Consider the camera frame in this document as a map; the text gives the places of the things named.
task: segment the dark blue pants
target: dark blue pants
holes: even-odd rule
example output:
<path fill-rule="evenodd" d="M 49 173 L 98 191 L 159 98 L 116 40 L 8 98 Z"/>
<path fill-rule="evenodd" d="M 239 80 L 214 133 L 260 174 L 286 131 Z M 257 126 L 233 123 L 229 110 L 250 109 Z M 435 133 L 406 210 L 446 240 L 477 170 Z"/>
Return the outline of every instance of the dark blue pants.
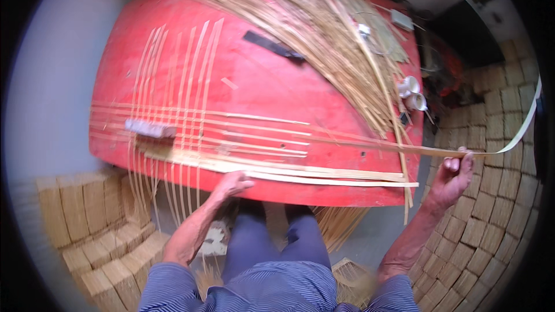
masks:
<path fill-rule="evenodd" d="M 285 205 L 289 222 L 288 245 L 281 253 L 270 239 L 266 213 L 260 201 L 241 199 L 239 215 L 227 245 L 224 284 L 246 269 L 265 261 L 313 261 L 331 270 L 330 258 L 316 218 L 308 206 Z"/>

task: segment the hand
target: hand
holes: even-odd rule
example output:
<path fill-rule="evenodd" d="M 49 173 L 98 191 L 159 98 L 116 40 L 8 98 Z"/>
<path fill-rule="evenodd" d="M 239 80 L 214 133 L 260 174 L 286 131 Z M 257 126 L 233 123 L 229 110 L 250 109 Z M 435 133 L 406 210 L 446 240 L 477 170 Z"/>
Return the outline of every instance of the hand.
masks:
<path fill-rule="evenodd" d="M 426 199 L 444 211 L 457 202 L 472 180 L 474 168 L 472 151 L 467 150 L 466 147 L 459 147 L 458 150 L 465 151 L 467 154 L 462 159 L 445 158 L 443 160 Z"/>
<path fill-rule="evenodd" d="M 252 186 L 254 186 L 254 182 L 248 180 L 242 171 L 228 172 L 221 179 L 212 194 L 225 199 L 239 194 Z"/>

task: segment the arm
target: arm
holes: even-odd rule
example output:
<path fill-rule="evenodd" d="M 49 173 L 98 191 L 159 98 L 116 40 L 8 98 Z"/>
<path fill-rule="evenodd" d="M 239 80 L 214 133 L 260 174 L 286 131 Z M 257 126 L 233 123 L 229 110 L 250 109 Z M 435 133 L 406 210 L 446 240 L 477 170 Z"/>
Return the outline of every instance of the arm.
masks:
<path fill-rule="evenodd" d="M 240 171 L 225 174 L 208 200 L 185 219 L 171 236 L 164 248 L 162 261 L 189 267 L 220 206 L 228 197 L 252 187 L 253 184 L 252 181 L 245 181 L 245 175 Z"/>
<path fill-rule="evenodd" d="M 150 269 L 139 311 L 193 311 L 202 301 L 189 264 L 206 238 L 218 208 L 230 196 L 252 187 L 240 172 L 225 174 L 206 202 L 177 228 L 164 248 L 162 262 Z"/>
<path fill-rule="evenodd" d="M 468 153 L 461 161 L 457 158 L 443 160 L 426 200 L 385 254 L 378 268 L 380 283 L 395 275 L 408 273 L 445 211 L 457 202 L 470 185 L 472 169 L 472 153 Z"/>

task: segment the white plastic cup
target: white plastic cup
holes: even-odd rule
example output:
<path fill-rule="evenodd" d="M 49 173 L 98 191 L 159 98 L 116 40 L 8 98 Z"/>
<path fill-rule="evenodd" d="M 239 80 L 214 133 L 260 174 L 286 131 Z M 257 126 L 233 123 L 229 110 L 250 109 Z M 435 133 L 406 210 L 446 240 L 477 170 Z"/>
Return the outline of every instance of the white plastic cup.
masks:
<path fill-rule="evenodd" d="M 428 107 L 426 106 L 426 98 L 421 93 L 411 93 L 405 99 L 405 105 L 409 109 L 417 109 L 419 111 L 426 111 Z"/>
<path fill-rule="evenodd" d="M 399 96 L 403 99 L 407 98 L 411 93 L 420 92 L 420 84 L 416 77 L 407 76 L 403 82 L 397 84 L 397 89 L 399 89 Z"/>

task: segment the red table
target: red table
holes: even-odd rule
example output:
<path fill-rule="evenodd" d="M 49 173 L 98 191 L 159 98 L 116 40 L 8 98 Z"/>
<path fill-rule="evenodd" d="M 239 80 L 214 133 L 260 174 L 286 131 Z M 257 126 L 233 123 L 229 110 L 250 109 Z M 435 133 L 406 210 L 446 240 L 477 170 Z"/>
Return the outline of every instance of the red table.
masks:
<path fill-rule="evenodd" d="M 402 10 L 402 7 L 388 0 L 371 1 L 387 8 Z M 389 16 L 387 12 L 382 13 L 385 17 Z M 194 105 L 198 75 L 212 27 L 221 18 L 225 18 L 225 20 L 215 54 L 206 110 L 309 122 L 312 125 L 331 130 L 376 137 L 348 101 L 308 63 L 301 66 L 295 65 L 286 58 L 244 41 L 242 37 L 247 30 L 261 32 L 252 24 L 196 0 L 133 0 L 121 11 L 108 38 L 98 67 L 89 123 L 89 149 L 94 156 L 121 168 L 132 168 L 149 176 L 156 174 L 157 171 L 160 179 L 167 178 L 170 182 L 186 183 L 188 170 L 186 167 L 180 169 L 176 165 L 172 168 L 170 163 L 151 161 L 150 158 L 145 159 L 142 154 L 135 156 L 137 160 L 133 164 L 133 159 L 129 155 L 131 138 L 129 133 L 123 129 L 123 123 L 126 118 L 130 117 L 130 104 L 135 101 L 135 104 L 141 104 L 139 118 L 158 122 L 169 121 L 177 127 L 183 126 L 182 121 L 176 121 L 170 117 L 175 117 L 178 109 L 181 109 L 179 112 L 181 116 L 185 113 L 183 108 L 185 108 L 186 89 L 183 90 L 180 103 L 179 88 L 191 29 L 197 27 L 194 43 L 191 45 L 188 71 L 193 65 L 194 51 L 200 31 L 205 22 L 210 20 L 194 73 L 189 108 L 193 108 Z M 146 95 L 141 99 L 134 100 L 138 67 L 147 39 L 154 28 L 163 25 L 165 25 L 164 31 L 168 32 L 163 45 L 160 43 L 161 49 L 157 66 L 154 66 L 156 62 L 151 62 L 153 75 L 149 80 L 150 86 L 148 86 L 151 92 L 143 92 Z M 175 51 L 180 34 L 180 45 L 176 57 Z M 408 53 L 411 63 L 401 65 L 401 68 L 405 74 L 413 75 L 421 83 L 420 60 L 415 37 L 406 32 L 402 34 L 408 39 L 402 45 Z M 146 68 L 145 64 L 143 62 L 142 70 Z M 184 85 L 187 84 L 188 77 L 189 73 L 184 80 Z M 238 88 L 232 89 L 221 81 L 222 78 L 227 78 Z M 201 108 L 202 99 L 203 95 L 200 94 L 198 108 Z M 206 118 L 307 131 L 306 126 L 289 123 L 261 123 L 256 120 L 209 115 Z M 407 128 L 408 136 L 413 144 L 421 144 L 423 114 L 413 112 L 411 118 L 413 125 Z M 246 128 L 209 124 L 205 124 L 205 127 L 227 129 L 251 135 L 269 135 L 267 131 Z M 210 131 L 204 131 L 204 135 L 204 137 L 223 138 L 220 134 Z M 274 133 L 273 135 L 277 138 L 296 140 L 283 133 Z M 279 142 L 257 142 L 254 139 L 239 137 L 225 137 L 225 139 L 280 147 Z M 395 140 L 393 133 L 388 134 L 388 140 Z M 181 148 L 180 142 L 181 139 L 176 140 L 174 147 Z M 188 140 L 185 141 L 184 149 L 189 147 L 188 142 Z M 309 146 L 286 144 L 286 149 L 306 150 L 308 156 L 293 158 L 255 156 L 243 153 L 232 153 L 232 155 L 258 160 L 279 159 L 285 163 L 305 166 L 382 172 L 401 171 L 399 155 L 392 152 L 339 147 L 316 142 L 310 143 Z M 202 151 L 214 153 L 212 149 L 202 148 Z M 419 161 L 419 156 L 407 155 L 410 181 L 415 181 L 417 178 Z M 196 188 L 197 169 L 191 168 L 190 170 L 190 186 Z M 211 191 L 220 177 L 219 173 L 201 170 L 200 188 Z M 248 190 L 246 197 L 272 202 L 326 206 L 371 207 L 404 204 L 402 188 L 325 186 L 263 180 L 256 182 L 256 187 Z"/>

